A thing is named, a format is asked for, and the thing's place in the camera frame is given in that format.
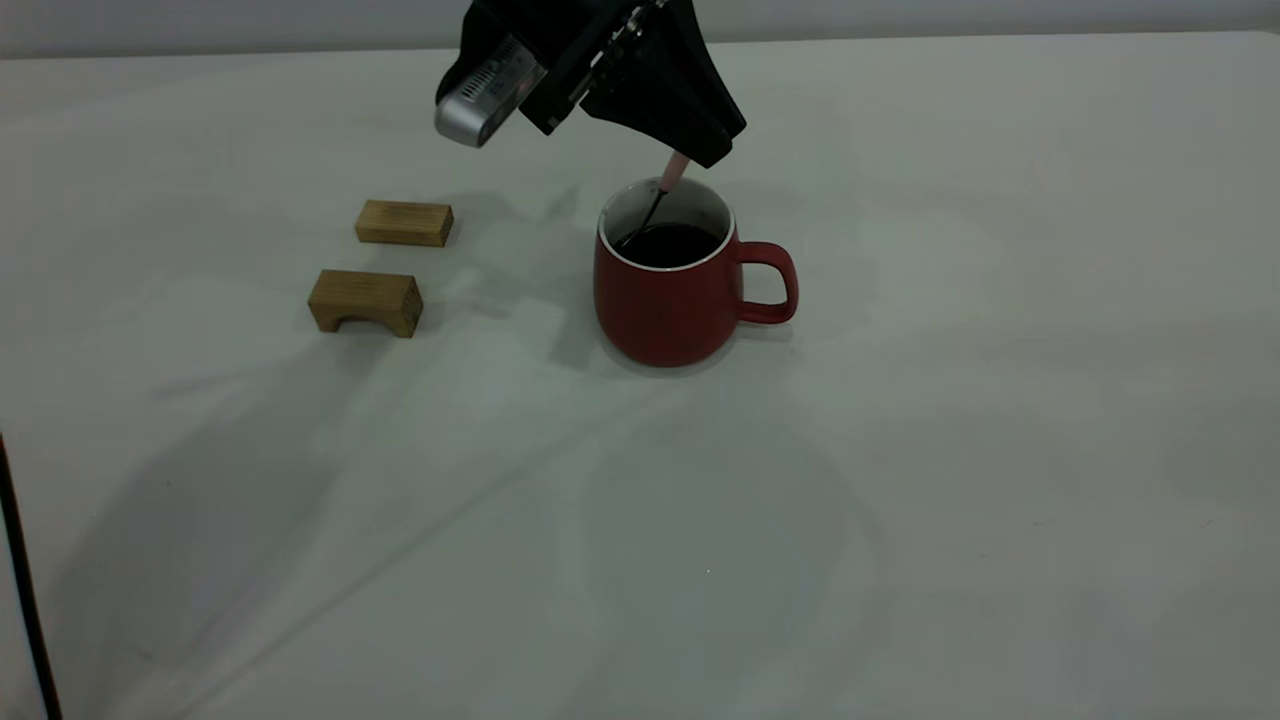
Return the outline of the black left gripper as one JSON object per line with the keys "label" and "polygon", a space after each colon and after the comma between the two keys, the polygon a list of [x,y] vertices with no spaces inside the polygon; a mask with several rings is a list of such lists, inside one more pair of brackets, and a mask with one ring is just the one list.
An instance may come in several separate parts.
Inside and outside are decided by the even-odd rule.
{"label": "black left gripper", "polygon": [[440,136],[492,137],[517,113],[552,135],[580,101],[704,168],[746,127],[691,1],[470,3],[436,90]]}

